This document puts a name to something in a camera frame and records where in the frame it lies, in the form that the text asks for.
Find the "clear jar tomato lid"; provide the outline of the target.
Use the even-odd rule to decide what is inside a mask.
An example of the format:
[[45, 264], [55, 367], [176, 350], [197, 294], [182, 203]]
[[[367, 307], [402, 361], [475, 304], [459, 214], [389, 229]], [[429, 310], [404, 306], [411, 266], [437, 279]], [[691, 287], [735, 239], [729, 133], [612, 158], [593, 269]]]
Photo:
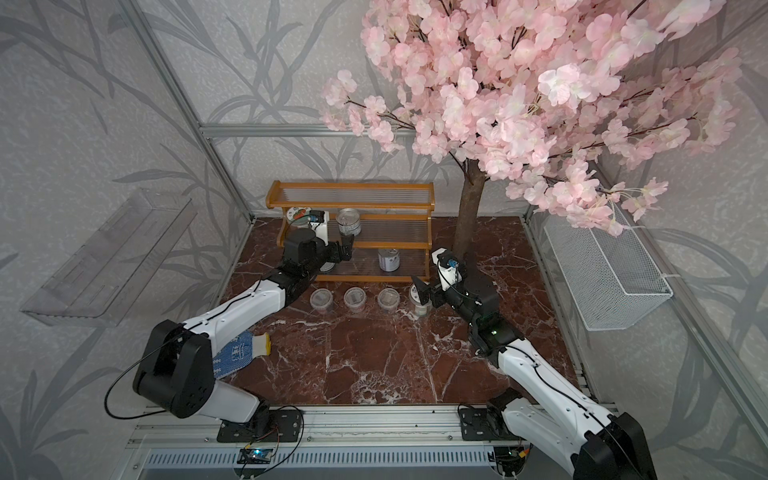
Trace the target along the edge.
[[412, 312], [417, 318], [427, 317], [432, 310], [432, 303], [429, 299], [421, 301], [419, 291], [415, 284], [412, 284], [409, 290], [409, 298], [412, 304]]

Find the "small clear red-label seed jar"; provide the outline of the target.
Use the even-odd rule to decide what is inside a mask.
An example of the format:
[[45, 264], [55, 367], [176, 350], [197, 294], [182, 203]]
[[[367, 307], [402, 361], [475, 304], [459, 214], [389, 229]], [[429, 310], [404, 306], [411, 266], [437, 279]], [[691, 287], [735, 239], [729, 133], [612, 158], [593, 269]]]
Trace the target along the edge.
[[383, 312], [394, 313], [399, 308], [400, 294], [394, 288], [384, 288], [377, 295], [377, 303]]

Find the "small clear grey-label seed jar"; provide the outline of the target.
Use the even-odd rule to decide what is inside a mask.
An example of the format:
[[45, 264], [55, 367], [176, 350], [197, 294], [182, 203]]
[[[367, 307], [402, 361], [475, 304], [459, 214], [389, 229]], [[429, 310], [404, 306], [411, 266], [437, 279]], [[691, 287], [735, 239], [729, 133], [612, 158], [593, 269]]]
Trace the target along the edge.
[[343, 300], [350, 312], [361, 313], [366, 308], [367, 294], [360, 287], [351, 287], [344, 293]]

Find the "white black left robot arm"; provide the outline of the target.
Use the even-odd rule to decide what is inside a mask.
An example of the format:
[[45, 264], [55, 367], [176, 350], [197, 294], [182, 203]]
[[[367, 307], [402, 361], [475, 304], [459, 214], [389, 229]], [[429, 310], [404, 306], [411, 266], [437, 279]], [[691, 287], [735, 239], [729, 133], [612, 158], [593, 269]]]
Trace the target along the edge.
[[133, 390], [173, 416], [203, 415], [237, 424], [259, 422], [265, 407], [254, 394], [214, 376], [214, 357], [238, 335], [297, 300], [327, 263], [349, 261], [354, 237], [326, 241], [311, 229], [288, 234], [281, 261], [238, 296], [150, 333]]

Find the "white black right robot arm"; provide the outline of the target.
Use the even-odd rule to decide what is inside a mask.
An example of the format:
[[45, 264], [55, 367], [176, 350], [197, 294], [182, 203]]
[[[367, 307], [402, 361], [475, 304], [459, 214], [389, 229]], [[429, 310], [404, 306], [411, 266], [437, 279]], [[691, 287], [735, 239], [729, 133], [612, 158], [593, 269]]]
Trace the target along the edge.
[[592, 401], [538, 353], [499, 308], [493, 282], [449, 267], [436, 281], [413, 280], [418, 301], [448, 305], [469, 326], [476, 353], [511, 377], [522, 392], [505, 396], [496, 423], [555, 461], [574, 479], [654, 479], [643, 428]]

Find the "silver green label tin can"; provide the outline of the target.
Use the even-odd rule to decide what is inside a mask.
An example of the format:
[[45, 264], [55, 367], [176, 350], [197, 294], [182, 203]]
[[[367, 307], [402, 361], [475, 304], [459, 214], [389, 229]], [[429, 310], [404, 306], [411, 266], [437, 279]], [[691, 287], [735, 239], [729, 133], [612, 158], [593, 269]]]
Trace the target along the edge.
[[360, 213], [354, 208], [340, 209], [335, 220], [342, 236], [357, 236], [362, 231]]

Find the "tall clear tomato-label jar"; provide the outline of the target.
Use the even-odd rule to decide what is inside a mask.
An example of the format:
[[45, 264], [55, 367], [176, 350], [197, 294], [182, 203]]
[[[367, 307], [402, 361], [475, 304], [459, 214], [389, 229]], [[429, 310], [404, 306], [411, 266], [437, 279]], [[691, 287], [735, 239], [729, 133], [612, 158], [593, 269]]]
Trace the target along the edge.
[[289, 227], [305, 228], [312, 221], [309, 207], [290, 207], [286, 212], [286, 221]]

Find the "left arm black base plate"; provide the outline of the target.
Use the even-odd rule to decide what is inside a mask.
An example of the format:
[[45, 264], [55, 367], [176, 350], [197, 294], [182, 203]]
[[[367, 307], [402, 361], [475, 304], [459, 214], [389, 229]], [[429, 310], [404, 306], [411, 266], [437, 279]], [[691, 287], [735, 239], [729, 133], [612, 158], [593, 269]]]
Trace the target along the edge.
[[218, 443], [296, 442], [302, 428], [302, 412], [293, 406], [257, 411], [246, 423], [223, 421]]

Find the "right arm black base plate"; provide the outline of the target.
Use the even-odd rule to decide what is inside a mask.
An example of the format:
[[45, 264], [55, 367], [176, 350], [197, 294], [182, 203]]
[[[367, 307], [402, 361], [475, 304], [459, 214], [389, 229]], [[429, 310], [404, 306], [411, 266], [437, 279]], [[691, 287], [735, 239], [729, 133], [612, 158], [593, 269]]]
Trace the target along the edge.
[[459, 404], [457, 414], [460, 421], [461, 436], [465, 441], [495, 441], [514, 438], [502, 418], [501, 411], [496, 407], [475, 407]]

